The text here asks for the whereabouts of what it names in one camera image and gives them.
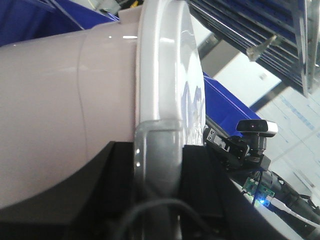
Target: metal frame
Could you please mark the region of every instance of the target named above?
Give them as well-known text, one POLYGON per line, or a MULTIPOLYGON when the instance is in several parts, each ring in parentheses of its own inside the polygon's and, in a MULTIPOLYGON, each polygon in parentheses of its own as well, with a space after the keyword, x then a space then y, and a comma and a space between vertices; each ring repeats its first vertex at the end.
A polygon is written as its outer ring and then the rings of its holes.
POLYGON ((246 54, 246 49, 276 35, 256 61, 304 94, 315 78, 319 48, 320 0, 189 0, 191 13, 209 30, 246 54))

